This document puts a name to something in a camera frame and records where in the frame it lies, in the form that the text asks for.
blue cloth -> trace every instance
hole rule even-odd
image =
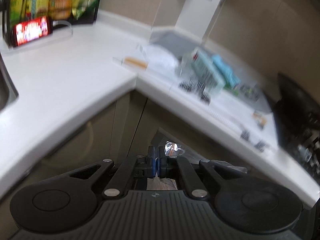
[[[233,69],[223,61],[220,55],[213,55],[211,59],[231,88],[234,88],[241,82],[241,80],[233,73]]]

smartphone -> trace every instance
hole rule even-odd
[[[52,33],[52,20],[47,16],[16,24],[12,28],[13,46],[17,47]]]

kitchen counter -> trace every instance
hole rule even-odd
[[[75,26],[0,52],[19,97],[0,112],[0,198],[37,161],[79,125],[131,90],[138,90],[221,143],[306,204],[318,184],[283,150],[261,153],[165,82],[113,62],[113,56],[148,44],[147,25],[100,12],[95,25]]]

sink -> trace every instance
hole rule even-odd
[[[18,97],[10,76],[0,55],[0,111]]]

red phone screen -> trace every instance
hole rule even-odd
[[[25,44],[49,34],[47,17],[39,17],[15,26],[17,45]]]

